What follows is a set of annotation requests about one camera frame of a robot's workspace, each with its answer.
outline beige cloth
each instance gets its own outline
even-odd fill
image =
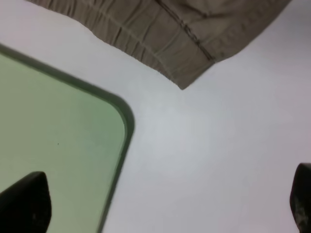
[[[241,51],[290,0],[28,0],[67,15],[181,89]]]

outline white surface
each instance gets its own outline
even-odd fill
[[[181,91],[78,22],[0,0],[0,43],[123,97],[136,131],[105,233],[296,233],[311,162],[311,1]]]

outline green panel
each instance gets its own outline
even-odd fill
[[[44,171],[52,199],[48,232],[95,233],[131,132],[118,103],[98,96],[103,91],[51,74],[0,53],[0,191]]]

